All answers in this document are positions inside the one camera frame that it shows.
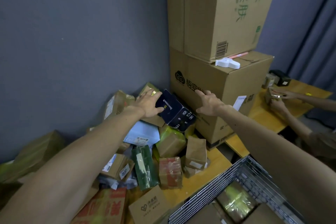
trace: gray wall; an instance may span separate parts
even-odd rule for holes
[[[273,0],[257,50],[287,70],[322,0]],[[118,89],[169,85],[166,0],[0,0],[0,162],[101,121]]]

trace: pink pen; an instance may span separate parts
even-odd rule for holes
[[[244,56],[244,55],[246,55],[246,54],[248,54],[248,52],[244,52],[244,53],[241,53],[241,54],[236,54],[236,55],[230,56],[230,57],[228,57],[228,58],[229,58],[229,59],[235,59],[235,58]]]

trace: metal shopping cart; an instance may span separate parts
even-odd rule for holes
[[[177,211],[170,215],[169,224],[183,224],[203,206],[211,202],[233,180],[237,180],[259,203],[267,203],[285,222],[304,223],[302,216],[286,200],[272,177],[253,158],[242,158],[219,175],[196,195],[192,196]]]

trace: white plastic object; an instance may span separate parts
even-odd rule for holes
[[[222,58],[222,59],[216,60],[215,66],[239,69],[240,63],[232,59],[229,59],[229,58]]]

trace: wooden table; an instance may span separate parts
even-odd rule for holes
[[[328,98],[332,94],[329,91],[325,91],[296,80],[292,80],[286,89],[301,94],[308,92],[314,97],[319,98]],[[275,113],[270,110],[269,106],[267,106],[264,100],[265,91],[265,89],[262,89],[256,96],[249,117],[256,120],[259,124],[265,126],[266,128],[273,130],[275,133],[279,133],[287,126],[287,124],[284,120],[280,119],[279,116],[275,115]],[[303,101],[298,99],[284,100],[284,103],[291,114],[297,118],[313,108],[312,105],[303,103]],[[237,135],[229,138],[226,141],[226,144],[229,145],[230,148],[241,158],[250,154]]]
[[[198,192],[201,188],[207,185],[210,181],[215,179],[218,175],[223,173],[229,167],[232,166],[231,162],[220,153],[219,150],[213,149],[208,151],[208,158],[211,164],[202,172],[195,174],[189,179],[183,175],[183,187],[181,189],[166,189],[164,194],[171,204],[171,209],[179,206],[188,197]],[[132,190],[128,190],[129,204],[132,204],[138,198],[140,198],[145,192],[140,191],[139,186]],[[127,211],[126,224],[133,224],[133,219],[130,213]]]

